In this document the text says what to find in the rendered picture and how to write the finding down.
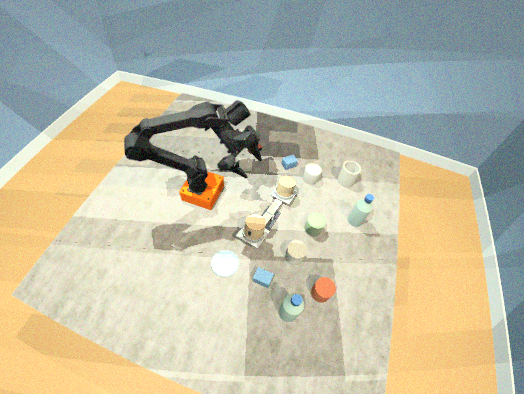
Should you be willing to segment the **white balance beam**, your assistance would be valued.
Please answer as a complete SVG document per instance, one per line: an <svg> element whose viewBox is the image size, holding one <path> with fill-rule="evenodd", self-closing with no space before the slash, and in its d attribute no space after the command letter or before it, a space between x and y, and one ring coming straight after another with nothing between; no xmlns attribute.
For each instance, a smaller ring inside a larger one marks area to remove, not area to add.
<svg viewBox="0 0 524 394"><path fill-rule="evenodd" d="M272 205L269 207L266 208L266 210L263 212L263 214L261 215L265 221L266 221L266 226L265 226L265 230L264 230L264 233L263 233L263 236L262 238L258 239L258 240L252 240L252 239L249 239L247 238L245 235L244 235L244 226L243 228L238 232L238 234L236 235L236 237L238 237L239 239L245 241L246 243L254 246L255 248L259 248L259 246L261 245L261 243L264 241L264 239L266 238L266 236L269 234L269 230L271 229L271 227L273 226L273 224L275 223L275 221L277 220L277 218L279 217L280 213L279 211L277 211L277 209L280 207L280 205L285 202L287 204L290 204L290 202L292 201L292 199L295 197L295 195L297 194L297 191L293 191L293 194L292 196L290 197L282 197L280 196L277 192L276 192L276 188L277 186L275 187L275 189L270 193L271 196L275 197L275 201L272 203Z"/></svg>

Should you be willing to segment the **light blue block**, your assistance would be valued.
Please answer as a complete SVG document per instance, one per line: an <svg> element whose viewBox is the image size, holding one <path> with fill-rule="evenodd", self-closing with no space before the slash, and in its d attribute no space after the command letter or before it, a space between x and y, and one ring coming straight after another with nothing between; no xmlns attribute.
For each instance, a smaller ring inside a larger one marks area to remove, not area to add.
<svg viewBox="0 0 524 394"><path fill-rule="evenodd" d="M294 155L290 155L287 157L282 158L282 165L285 168L285 170L294 168L297 166L298 160Z"/></svg>
<svg viewBox="0 0 524 394"><path fill-rule="evenodd" d="M273 273L258 267L254 274L253 282L256 282L264 287L269 288L273 276Z"/></svg>

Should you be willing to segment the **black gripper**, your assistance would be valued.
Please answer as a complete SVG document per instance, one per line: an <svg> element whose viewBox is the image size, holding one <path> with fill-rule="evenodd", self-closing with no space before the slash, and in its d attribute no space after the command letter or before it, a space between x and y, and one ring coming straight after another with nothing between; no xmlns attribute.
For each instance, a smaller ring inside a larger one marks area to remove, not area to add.
<svg viewBox="0 0 524 394"><path fill-rule="evenodd" d="M259 151L259 147L258 147L258 142L260 140L260 134L255 131L255 135L253 136L255 138L255 141L253 141L249 147L247 147L247 149L259 160L259 161L262 161L262 158L261 158L261 154L260 154L260 151ZM246 173L242 170L242 168L239 166L239 162L237 161L236 162L236 159L235 157L244 149L244 147L238 147L237 145L237 149L235 150L233 148L233 146L230 144L230 140L236 135L236 132L235 130L232 128L226 135L224 135L220 140L220 145L224 145L226 146L226 148L228 149L227 152L228 154L231 153L230 155L228 156L225 156L223 157L218 163L217 163L217 167L220 171L223 171L223 170L229 170L229 171L232 171L244 178L247 178L248 176L246 175ZM237 152L236 152L237 151Z"/></svg>

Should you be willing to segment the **orange cylinder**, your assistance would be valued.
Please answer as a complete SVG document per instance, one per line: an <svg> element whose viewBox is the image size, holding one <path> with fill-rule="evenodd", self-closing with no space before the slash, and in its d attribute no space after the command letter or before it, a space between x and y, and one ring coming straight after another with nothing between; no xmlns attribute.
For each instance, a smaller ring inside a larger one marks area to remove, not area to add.
<svg viewBox="0 0 524 394"><path fill-rule="evenodd" d="M334 281L329 278L322 277L313 286L311 290L312 298L317 302L326 302L332 295L334 295L336 285Z"/></svg>

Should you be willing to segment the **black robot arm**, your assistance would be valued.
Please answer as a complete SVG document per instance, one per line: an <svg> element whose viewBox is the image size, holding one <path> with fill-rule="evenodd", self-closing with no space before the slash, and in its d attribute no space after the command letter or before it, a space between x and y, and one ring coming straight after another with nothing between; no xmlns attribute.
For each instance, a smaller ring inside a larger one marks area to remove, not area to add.
<svg viewBox="0 0 524 394"><path fill-rule="evenodd" d="M218 111L220 118L216 113ZM187 191L202 195L206 189L205 178L208 176L205 160L194 156L186 159L182 156L157 148L149 142L153 134L194 127L209 128L221 139L234 126L238 125L251 113L244 103L237 99L228 108L223 104L210 104L203 102L194 105L187 111L157 116L152 119L144 118L124 138L124 153L129 160L143 161L152 160L167 167L184 171L187 174ZM230 123L229 123L230 122ZM255 141L253 137L255 130L248 125L242 132L235 130L236 135L230 140L230 144L236 150L238 147L247 148ZM200 196L201 196L200 195Z"/></svg>

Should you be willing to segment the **green cylinder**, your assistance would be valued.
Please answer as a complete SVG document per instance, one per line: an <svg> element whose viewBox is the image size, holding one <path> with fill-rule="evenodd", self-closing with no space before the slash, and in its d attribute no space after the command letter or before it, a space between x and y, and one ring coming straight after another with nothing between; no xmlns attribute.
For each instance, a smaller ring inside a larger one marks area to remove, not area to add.
<svg viewBox="0 0 524 394"><path fill-rule="evenodd" d="M305 231L308 235L316 237L320 235L324 225L325 218L319 213L312 213L305 224Z"/></svg>

